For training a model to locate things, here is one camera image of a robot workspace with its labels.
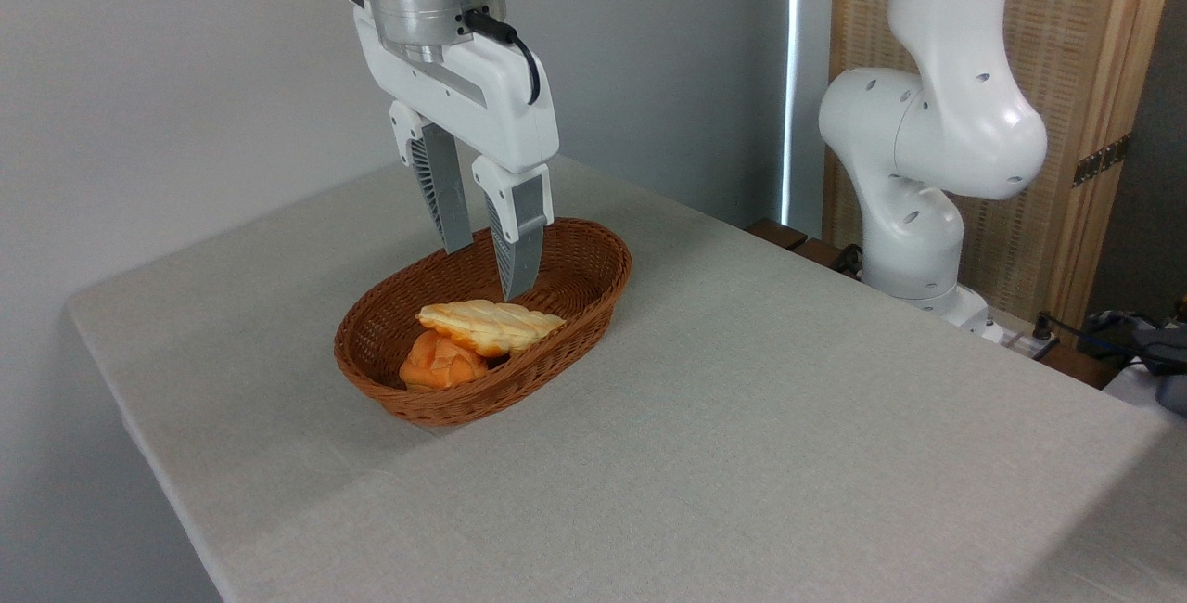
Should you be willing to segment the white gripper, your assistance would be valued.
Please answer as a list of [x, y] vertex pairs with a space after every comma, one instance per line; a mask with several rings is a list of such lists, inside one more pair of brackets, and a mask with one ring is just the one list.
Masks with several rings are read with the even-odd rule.
[[480, 152], [472, 174], [485, 193], [504, 302], [525, 294], [537, 283], [545, 227], [556, 222], [542, 163], [558, 154], [559, 134], [545, 66], [537, 63], [540, 91], [531, 104], [531, 66], [518, 46], [480, 34], [423, 63], [381, 44], [364, 0], [353, 0], [353, 23], [377, 87], [396, 99], [389, 119], [399, 158], [413, 169], [442, 247], [472, 243], [456, 137]]

